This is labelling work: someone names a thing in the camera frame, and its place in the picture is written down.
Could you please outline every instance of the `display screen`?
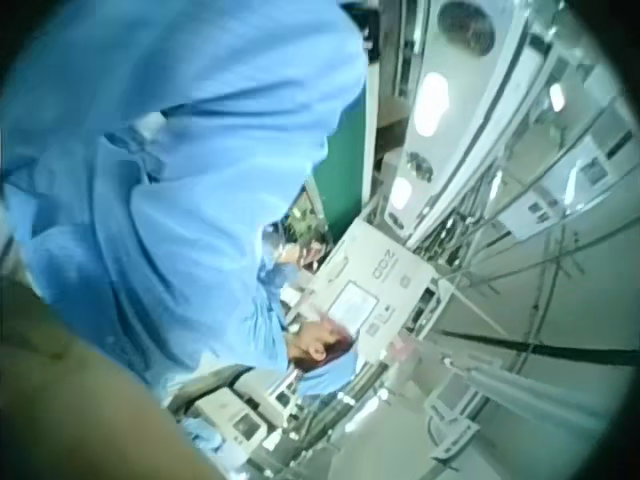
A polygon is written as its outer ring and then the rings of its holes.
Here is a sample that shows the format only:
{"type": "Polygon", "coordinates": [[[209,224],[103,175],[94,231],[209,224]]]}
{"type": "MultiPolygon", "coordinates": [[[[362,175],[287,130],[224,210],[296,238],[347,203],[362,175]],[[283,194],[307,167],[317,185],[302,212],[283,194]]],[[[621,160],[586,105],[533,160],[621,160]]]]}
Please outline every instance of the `display screen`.
{"type": "Polygon", "coordinates": [[[249,413],[241,416],[236,423],[233,424],[236,432],[242,435],[247,442],[260,430],[260,424],[249,413]]]}
{"type": "Polygon", "coordinates": [[[378,299],[353,282],[345,285],[327,312],[329,317],[345,326],[352,335],[369,318],[378,299]]]}
{"type": "Polygon", "coordinates": [[[291,403],[291,397],[287,392],[282,391],[276,395],[276,402],[278,402],[282,408],[287,408],[291,403]]]}

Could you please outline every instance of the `ceiling light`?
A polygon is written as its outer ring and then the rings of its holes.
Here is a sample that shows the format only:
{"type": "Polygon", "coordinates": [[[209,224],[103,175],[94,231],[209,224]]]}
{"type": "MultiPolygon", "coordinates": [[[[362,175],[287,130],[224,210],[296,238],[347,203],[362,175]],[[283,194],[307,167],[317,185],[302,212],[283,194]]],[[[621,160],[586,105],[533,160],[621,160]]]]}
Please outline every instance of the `ceiling light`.
{"type": "Polygon", "coordinates": [[[551,99],[551,107],[554,112],[559,112],[567,104],[564,92],[562,91],[562,85],[559,83],[554,83],[549,87],[549,98],[551,99]]]}
{"type": "Polygon", "coordinates": [[[573,167],[569,174],[569,181],[567,182],[567,188],[564,191],[564,205],[571,205],[573,199],[576,196],[576,177],[578,176],[578,165],[573,167]]]}
{"type": "Polygon", "coordinates": [[[423,137],[431,137],[449,109],[449,82],[436,72],[425,75],[416,96],[413,121],[423,137]]]}
{"type": "Polygon", "coordinates": [[[489,192],[489,201],[496,198],[498,194],[498,189],[500,188],[500,184],[502,183],[502,170],[498,170],[496,172],[496,176],[493,177],[493,182],[491,182],[491,191],[489,192]]]}
{"type": "Polygon", "coordinates": [[[407,203],[409,202],[409,198],[411,197],[411,192],[413,191],[413,187],[411,186],[411,182],[403,177],[396,177],[393,181],[393,186],[391,187],[391,205],[396,210],[402,210],[407,203]]]}

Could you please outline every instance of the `person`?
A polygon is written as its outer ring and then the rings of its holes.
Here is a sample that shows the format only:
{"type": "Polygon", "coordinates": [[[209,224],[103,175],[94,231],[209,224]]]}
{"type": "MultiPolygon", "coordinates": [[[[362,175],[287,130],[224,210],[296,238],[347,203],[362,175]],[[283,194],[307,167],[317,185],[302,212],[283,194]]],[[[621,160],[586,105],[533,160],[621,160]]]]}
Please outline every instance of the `person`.
{"type": "Polygon", "coordinates": [[[6,77],[3,194],[32,284],[159,395],[203,352],[299,362],[313,392],[353,374],[353,341],[329,321],[285,333],[259,280],[264,227],[363,89],[338,3],[75,0],[6,77]],[[147,138],[132,125],[153,112],[147,138]]]}
{"type": "Polygon", "coordinates": [[[123,368],[0,278],[0,478],[228,478],[123,368]]]}

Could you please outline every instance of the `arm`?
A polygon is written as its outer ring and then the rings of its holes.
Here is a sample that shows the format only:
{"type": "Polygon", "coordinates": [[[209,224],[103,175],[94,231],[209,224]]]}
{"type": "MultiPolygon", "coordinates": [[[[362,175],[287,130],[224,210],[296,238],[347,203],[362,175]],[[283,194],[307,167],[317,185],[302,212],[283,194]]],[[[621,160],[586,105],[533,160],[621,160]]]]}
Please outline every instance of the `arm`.
{"type": "Polygon", "coordinates": [[[18,63],[0,120],[11,172],[39,149],[165,113],[144,152],[89,142],[90,221],[121,316],[137,323],[127,332],[192,366],[212,340],[277,341],[271,326],[236,325],[262,318],[250,301],[260,233],[326,155],[366,57],[329,0],[155,3],[72,2],[18,63]]]}
{"type": "Polygon", "coordinates": [[[142,385],[61,328],[33,292],[0,288],[3,434],[42,478],[224,478],[142,385]]]}

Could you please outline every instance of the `green panel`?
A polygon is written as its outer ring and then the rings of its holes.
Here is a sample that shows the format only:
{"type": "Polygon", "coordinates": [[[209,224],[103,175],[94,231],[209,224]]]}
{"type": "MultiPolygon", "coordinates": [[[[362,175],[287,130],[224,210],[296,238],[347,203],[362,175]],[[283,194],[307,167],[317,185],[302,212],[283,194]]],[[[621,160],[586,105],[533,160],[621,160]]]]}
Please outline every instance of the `green panel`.
{"type": "Polygon", "coordinates": [[[338,129],[329,138],[327,159],[313,174],[336,243],[362,209],[365,99],[363,92],[344,112],[338,129]]]}

